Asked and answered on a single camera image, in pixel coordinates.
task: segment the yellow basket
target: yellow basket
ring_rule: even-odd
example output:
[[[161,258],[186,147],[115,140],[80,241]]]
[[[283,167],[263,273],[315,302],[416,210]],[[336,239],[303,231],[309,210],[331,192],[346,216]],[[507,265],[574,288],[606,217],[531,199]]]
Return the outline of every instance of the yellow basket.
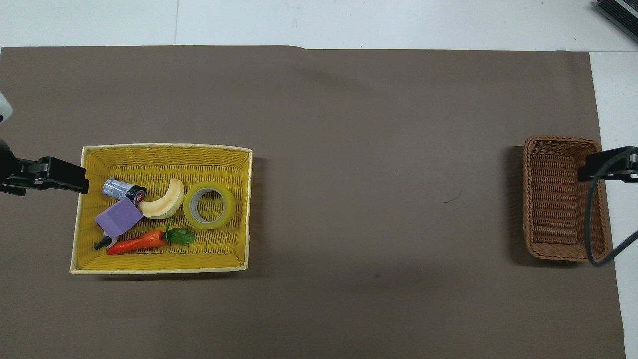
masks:
[[[138,143],[84,146],[82,167],[90,181],[89,193],[80,195],[71,255],[73,274],[149,274],[237,271],[248,267],[248,218],[250,213],[253,151],[247,148],[206,144]],[[219,229],[199,230],[188,223],[182,207],[173,216],[173,228],[186,227],[196,240],[186,246],[169,243],[160,248],[107,255],[95,250],[102,231],[95,217],[116,202],[102,194],[109,177],[146,187],[145,199],[154,201],[168,190],[171,178],[179,178],[186,191],[201,182],[219,183],[237,200],[234,217]],[[199,205],[204,218],[216,218],[223,210],[221,198],[204,197]],[[119,240],[129,240],[168,220],[143,218]]]

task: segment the roll of tape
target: roll of tape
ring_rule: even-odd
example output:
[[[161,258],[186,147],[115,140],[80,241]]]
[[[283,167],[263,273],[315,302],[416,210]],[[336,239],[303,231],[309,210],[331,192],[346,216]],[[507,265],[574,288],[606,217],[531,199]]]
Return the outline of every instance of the roll of tape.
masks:
[[[222,209],[221,216],[212,221],[206,221],[202,218],[197,210],[202,196],[207,193],[217,192],[221,196],[224,208]],[[216,229],[223,227],[230,221],[235,215],[235,197],[230,191],[213,182],[203,182],[191,187],[184,198],[184,215],[188,222],[197,229]]]

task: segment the peeled banana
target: peeled banana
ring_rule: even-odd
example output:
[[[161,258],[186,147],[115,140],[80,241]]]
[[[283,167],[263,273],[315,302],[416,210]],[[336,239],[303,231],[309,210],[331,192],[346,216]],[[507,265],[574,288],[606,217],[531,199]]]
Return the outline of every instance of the peeled banana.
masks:
[[[157,201],[142,201],[137,208],[149,219],[166,219],[172,217],[184,202],[184,183],[177,178],[170,180],[168,191]]]

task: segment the purple sponge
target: purple sponge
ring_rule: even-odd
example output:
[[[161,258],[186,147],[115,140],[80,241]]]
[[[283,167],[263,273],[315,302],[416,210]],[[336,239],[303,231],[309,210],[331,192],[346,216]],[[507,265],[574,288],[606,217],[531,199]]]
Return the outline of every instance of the purple sponge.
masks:
[[[127,198],[120,200],[95,217],[95,222],[109,237],[124,234],[142,219],[142,214]]]

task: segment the brown wicker basket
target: brown wicker basket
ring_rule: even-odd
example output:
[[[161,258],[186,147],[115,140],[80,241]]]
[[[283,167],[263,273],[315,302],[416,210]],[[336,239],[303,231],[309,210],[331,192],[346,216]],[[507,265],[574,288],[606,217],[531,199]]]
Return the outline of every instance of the brown wicker basket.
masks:
[[[587,261],[584,213],[589,182],[577,180],[585,157],[600,145],[580,137],[534,136],[523,151],[523,231],[537,258]],[[591,247],[597,259],[611,250],[600,183],[591,207]]]

